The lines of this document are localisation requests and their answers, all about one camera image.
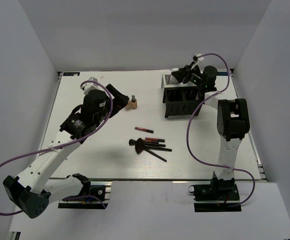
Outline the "black fan makeup brush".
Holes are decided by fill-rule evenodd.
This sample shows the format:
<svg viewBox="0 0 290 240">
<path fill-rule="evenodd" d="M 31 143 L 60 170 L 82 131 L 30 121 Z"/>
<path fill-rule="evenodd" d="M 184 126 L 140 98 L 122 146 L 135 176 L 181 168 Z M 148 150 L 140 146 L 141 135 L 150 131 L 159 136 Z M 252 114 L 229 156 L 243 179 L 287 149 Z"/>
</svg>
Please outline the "black fan makeup brush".
<svg viewBox="0 0 290 240">
<path fill-rule="evenodd" d="M 144 141 L 139 138 L 136 142 L 136 145 L 135 145 L 135 151 L 137 154 L 141 154 L 142 152 L 147 152 L 149 153 L 150 155 L 158 158 L 159 160 L 162 160 L 163 162 L 167 162 L 167 160 L 163 157 L 161 157 L 160 155 L 158 155 L 157 153 L 154 153 L 153 150 L 149 150 L 149 149 L 144 149 L 145 148 L 145 144 L 143 143 Z"/>
</svg>

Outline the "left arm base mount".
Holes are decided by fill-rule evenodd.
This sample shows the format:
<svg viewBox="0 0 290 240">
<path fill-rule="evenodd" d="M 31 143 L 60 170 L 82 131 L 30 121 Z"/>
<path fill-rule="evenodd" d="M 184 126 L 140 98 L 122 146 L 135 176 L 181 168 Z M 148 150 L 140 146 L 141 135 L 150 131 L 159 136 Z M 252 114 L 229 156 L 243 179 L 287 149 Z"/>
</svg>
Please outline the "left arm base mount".
<svg viewBox="0 0 290 240">
<path fill-rule="evenodd" d="M 82 194 L 72 200 L 60 200 L 59 209 L 74 210 L 104 210 L 109 204 L 111 181 L 92 181 L 89 194 Z"/>
</svg>

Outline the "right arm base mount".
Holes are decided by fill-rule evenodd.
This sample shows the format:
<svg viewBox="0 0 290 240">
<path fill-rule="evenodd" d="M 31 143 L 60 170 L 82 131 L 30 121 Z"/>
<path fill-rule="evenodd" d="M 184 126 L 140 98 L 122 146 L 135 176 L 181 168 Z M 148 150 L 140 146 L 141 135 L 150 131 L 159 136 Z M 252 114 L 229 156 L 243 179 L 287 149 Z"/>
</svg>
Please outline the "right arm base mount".
<svg viewBox="0 0 290 240">
<path fill-rule="evenodd" d="M 188 187 L 194 197 L 196 213 L 241 212 L 240 195 L 237 185 L 232 190 L 212 192 L 210 184 L 195 184 Z"/>
</svg>

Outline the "black metal organizer rack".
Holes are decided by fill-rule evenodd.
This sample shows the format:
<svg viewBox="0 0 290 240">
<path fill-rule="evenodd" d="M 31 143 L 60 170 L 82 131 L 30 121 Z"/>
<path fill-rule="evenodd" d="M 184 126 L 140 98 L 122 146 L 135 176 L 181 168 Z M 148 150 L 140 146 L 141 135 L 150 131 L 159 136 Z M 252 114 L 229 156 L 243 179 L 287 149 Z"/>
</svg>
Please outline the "black metal organizer rack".
<svg viewBox="0 0 290 240">
<path fill-rule="evenodd" d="M 202 101 L 197 87 L 167 87 L 163 90 L 165 118 L 191 115 Z"/>
</svg>

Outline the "black round makeup brush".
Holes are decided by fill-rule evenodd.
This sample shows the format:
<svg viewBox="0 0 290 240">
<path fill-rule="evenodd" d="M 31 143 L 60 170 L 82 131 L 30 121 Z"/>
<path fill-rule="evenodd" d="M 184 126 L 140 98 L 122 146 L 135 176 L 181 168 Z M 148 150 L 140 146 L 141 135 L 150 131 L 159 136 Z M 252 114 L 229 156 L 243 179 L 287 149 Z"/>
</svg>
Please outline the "black round makeup brush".
<svg viewBox="0 0 290 240">
<path fill-rule="evenodd" d="M 134 146 L 134 145 L 136 145 L 136 142 L 137 142 L 136 140 L 130 139 L 128 143 L 130 146 Z M 145 142 L 145 141 L 143 143 L 145 144 L 145 146 L 149 146 L 149 147 L 161 147 L 161 148 L 166 147 L 165 144 L 158 144 L 158 143 Z"/>
</svg>

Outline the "white table board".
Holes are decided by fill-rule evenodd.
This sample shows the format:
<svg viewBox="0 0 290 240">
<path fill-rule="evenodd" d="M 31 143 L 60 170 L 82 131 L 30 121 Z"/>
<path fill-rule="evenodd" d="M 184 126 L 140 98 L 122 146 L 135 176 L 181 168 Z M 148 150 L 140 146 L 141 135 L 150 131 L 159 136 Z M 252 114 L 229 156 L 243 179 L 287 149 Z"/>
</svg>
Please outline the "white table board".
<svg viewBox="0 0 290 240">
<path fill-rule="evenodd" d="M 54 139 L 60 125 L 83 101 L 80 84 L 90 77 L 102 85 L 112 84 L 122 94 L 135 95 L 138 107 L 121 110 L 104 127 L 74 151 L 53 174 L 64 178 L 79 173 L 92 179 L 172 179 L 208 180 L 218 162 L 220 136 L 217 111 L 204 105 L 197 117 L 165 118 L 161 87 L 163 70 L 81 72 L 63 76 L 54 101 L 47 131 L 46 147 Z M 135 127 L 153 130 L 152 137 L 165 139 L 172 152 L 158 152 L 163 162 L 147 152 L 137 154 L 130 139 L 145 138 L 147 133 Z"/>
</svg>

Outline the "red black lip gloss tube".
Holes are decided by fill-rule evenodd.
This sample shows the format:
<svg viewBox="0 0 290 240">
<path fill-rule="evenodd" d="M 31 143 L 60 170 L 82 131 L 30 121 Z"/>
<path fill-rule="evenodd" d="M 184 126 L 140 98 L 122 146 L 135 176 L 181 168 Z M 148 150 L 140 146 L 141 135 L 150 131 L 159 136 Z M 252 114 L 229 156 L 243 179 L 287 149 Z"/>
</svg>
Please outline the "red black lip gloss tube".
<svg viewBox="0 0 290 240">
<path fill-rule="evenodd" d="M 136 126 L 134 129 L 137 130 L 137 131 L 141 131 L 141 132 L 146 132 L 146 133 L 151 133 L 151 134 L 154 133 L 153 130 L 151 130 L 151 129 L 147 129 L 147 128 L 142 128 L 142 127 L 137 127 L 137 126 Z"/>
</svg>

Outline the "pink teal cosmetic tube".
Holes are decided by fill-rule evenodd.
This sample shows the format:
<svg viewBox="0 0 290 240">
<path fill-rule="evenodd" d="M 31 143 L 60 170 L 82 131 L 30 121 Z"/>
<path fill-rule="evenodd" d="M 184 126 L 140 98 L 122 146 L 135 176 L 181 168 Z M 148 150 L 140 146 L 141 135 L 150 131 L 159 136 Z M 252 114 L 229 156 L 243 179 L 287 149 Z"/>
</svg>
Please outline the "pink teal cosmetic tube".
<svg viewBox="0 0 290 240">
<path fill-rule="evenodd" d="M 170 75 L 168 84 L 169 85 L 175 85 L 175 84 L 177 84 L 177 82 L 178 81 L 174 78 L 174 76 Z"/>
</svg>

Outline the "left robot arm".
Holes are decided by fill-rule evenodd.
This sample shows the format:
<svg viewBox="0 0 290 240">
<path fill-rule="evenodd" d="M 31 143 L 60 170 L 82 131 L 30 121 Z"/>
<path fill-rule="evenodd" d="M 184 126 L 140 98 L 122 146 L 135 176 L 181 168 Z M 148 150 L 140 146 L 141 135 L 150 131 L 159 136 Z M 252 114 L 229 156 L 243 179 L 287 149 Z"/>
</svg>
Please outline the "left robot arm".
<svg viewBox="0 0 290 240">
<path fill-rule="evenodd" d="M 129 102 L 129 97 L 111 84 L 105 90 L 83 89 L 83 103 L 75 107 L 60 125 L 48 151 L 41 153 L 17 176 L 7 176 L 3 181 L 9 199 L 31 219 L 41 215 L 50 203 L 57 200 L 89 197 L 91 183 L 87 177 L 75 173 L 58 183 L 52 183 L 50 177 L 89 134 Z"/>
</svg>

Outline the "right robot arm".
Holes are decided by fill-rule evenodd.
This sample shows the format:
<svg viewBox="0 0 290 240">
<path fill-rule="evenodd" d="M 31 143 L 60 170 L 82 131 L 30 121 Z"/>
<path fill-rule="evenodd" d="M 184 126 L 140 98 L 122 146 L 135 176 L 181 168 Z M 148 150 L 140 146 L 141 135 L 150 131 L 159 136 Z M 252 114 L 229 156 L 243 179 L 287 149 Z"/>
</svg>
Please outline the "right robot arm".
<svg viewBox="0 0 290 240">
<path fill-rule="evenodd" d="M 234 172 L 238 148 L 250 130 L 250 120 L 247 100 L 244 98 L 226 99 L 223 91 L 216 88 L 217 69 L 211 65 L 201 72 L 199 67 L 186 65 L 171 76 L 180 84 L 191 82 L 198 87 L 198 96 L 202 104 L 217 110 L 217 131 L 220 135 L 220 152 L 213 176 L 211 195 L 220 200 L 229 192 L 229 187 L 235 182 Z"/>
</svg>

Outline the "foundation bottle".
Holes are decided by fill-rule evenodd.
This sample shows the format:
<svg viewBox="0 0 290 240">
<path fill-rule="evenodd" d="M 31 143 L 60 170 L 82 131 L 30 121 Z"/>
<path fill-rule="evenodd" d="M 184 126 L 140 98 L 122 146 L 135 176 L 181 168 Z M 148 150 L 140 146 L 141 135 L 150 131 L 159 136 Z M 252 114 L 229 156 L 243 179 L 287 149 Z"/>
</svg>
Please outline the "foundation bottle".
<svg viewBox="0 0 290 240">
<path fill-rule="evenodd" d="M 137 103 L 137 99 L 135 97 L 135 95 L 132 95 L 131 96 L 131 108 L 134 110 L 134 109 L 137 109 L 138 107 L 138 103 Z"/>
<path fill-rule="evenodd" d="M 127 105 L 125 106 L 125 109 L 127 111 L 132 109 L 132 107 L 131 107 L 131 100 L 128 101 Z"/>
</svg>

